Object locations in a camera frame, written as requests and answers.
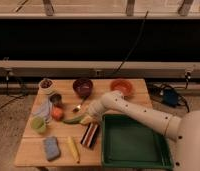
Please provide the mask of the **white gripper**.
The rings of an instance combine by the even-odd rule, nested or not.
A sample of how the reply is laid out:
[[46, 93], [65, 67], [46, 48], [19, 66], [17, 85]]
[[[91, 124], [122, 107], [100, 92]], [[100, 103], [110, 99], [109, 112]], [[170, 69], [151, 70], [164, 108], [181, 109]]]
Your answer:
[[103, 114], [103, 105], [99, 100], [92, 101], [88, 106], [88, 115], [86, 115], [81, 121], [81, 125], [88, 125], [93, 122], [93, 119], [100, 121]]

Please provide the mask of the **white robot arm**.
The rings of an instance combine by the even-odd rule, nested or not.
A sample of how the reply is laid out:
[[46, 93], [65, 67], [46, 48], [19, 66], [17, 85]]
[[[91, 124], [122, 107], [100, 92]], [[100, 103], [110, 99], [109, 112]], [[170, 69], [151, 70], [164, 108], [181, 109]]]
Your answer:
[[200, 171], [200, 110], [178, 117], [124, 99], [115, 90], [93, 100], [85, 115], [99, 121], [109, 110], [126, 114], [157, 133], [176, 142], [174, 171]]

